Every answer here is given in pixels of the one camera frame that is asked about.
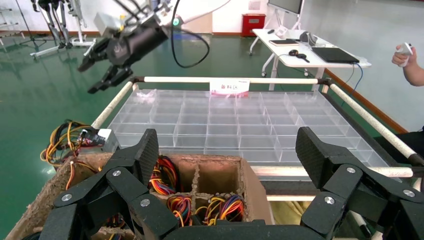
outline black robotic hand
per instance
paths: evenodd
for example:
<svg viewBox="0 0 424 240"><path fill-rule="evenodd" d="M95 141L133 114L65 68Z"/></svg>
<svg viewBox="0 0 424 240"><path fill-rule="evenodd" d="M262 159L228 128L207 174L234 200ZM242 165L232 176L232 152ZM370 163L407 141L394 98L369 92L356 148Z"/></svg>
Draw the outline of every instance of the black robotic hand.
<svg viewBox="0 0 424 240"><path fill-rule="evenodd" d="M96 62L108 59L109 67L101 81L94 84L88 93L117 86L133 74L131 65L162 44L168 36L154 17L135 27L131 32L117 32L110 38L99 41L87 55L78 71L84 72Z"/></svg>

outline cardboard box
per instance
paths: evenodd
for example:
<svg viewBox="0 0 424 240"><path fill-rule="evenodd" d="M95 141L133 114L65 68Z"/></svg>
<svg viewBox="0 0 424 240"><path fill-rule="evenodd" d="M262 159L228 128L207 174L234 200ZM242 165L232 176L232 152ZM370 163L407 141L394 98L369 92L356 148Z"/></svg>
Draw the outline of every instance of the cardboard box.
<svg viewBox="0 0 424 240"><path fill-rule="evenodd" d="M53 209L53 201L65 190L70 176L69 161L84 162L95 169L102 167L111 153L82 154L77 159L68 160L42 188L34 202L30 204L6 237L18 240L42 229L47 216ZM272 224L270 207L265 189L249 164L241 157L217 155L168 155L178 168L185 195L192 198L191 210L205 206L208 199L216 193L234 193L245 201L244 222L256 219ZM75 178L72 185L90 177L92 173L83 166L75 165ZM162 196L151 190L162 202L169 196ZM110 233L119 232L125 239L132 239L131 231L102 227L92 239L107 239Z"/></svg>

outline red cabinet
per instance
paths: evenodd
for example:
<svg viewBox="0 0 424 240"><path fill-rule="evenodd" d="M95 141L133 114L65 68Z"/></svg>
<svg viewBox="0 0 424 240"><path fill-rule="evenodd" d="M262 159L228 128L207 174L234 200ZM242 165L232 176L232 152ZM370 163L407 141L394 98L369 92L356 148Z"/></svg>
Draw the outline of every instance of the red cabinet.
<svg viewBox="0 0 424 240"><path fill-rule="evenodd" d="M256 37L253 29L263 29L265 25L265 14L243 14L242 37Z"/></svg>

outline metal screw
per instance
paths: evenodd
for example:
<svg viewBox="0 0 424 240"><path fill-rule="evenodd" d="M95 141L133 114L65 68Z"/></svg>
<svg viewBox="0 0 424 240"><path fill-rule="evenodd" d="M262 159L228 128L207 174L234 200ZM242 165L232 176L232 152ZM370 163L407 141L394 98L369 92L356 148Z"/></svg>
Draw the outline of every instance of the metal screw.
<svg viewBox="0 0 424 240"><path fill-rule="evenodd" d="M112 175L113 175L114 177L119 176L119 175L121 175L121 171L116 170L116 171L114 171L114 172L112 173Z"/></svg>
<svg viewBox="0 0 424 240"><path fill-rule="evenodd" d="M351 173L351 174L354 174L354 173L356 173L356 172L357 172L354 168L351 168L351 167L348 167L348 168L347 168L347 171L348 171L349 173Z"/></svg>
<svg viewBox="0 0 424 240"><path fill-rule="evenodd" d="M72 198L72 195L71 194L66 194L66 195L64 195L63 197L62 197L62 201L64 201L64 202L66 202L66 201L68 201L69 199L71 199Z"/></svg>
<svg viewBox="0 0 424 240"><path fill-rule="evenodd" d="M331 204L331 205L333 205L333 204L334 204L334 199L333 199L332 197L330 197L330 196L326 196L326 197L324 198L324 201L325 201L326 203L328 203L328 204Z"/></svg>
<svg viewBox="0 0 424 240"><path fill-rule="evenodd" d="M149 200L149 199L143 199L143 200L141 200L141 202L140 202L140 205L141 205L142 207L147 207L149 204L150 204L150 200Z"/></svg>
<svg viewBox="0 0 424 240"><path fill-rule="evenodd" d="M403 193L408 197L411 197L411 198L415 197L415 193L413 191L405 189L405 190L403 190Z"/></svg>

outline white controller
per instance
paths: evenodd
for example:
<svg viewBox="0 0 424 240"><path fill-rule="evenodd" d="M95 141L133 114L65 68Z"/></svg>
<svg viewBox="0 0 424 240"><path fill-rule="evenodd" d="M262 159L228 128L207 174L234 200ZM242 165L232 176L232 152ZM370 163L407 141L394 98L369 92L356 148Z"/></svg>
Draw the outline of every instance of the white controller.
<svg viewBox="0 0 424 240"><path fill-rule="evenodd" d="M404 62L403 64L398 65L398 66L399 66L399 67L401 67L401 68L406 67L406 65L408 64L408 61L409 61L409 59L410 59L410 57L409 57L409 56L412 56L412 55L413 55L413 52L412 52L412 49L411 49L411 45L410 45L409 43L407 43L407 42L402 43L402 44L400 45L399 50L397 50L397 51L396 51L396 53L401 53L401 54L403 54L403 55L408 56L408 58L405 60L405 62Z"/></svg>

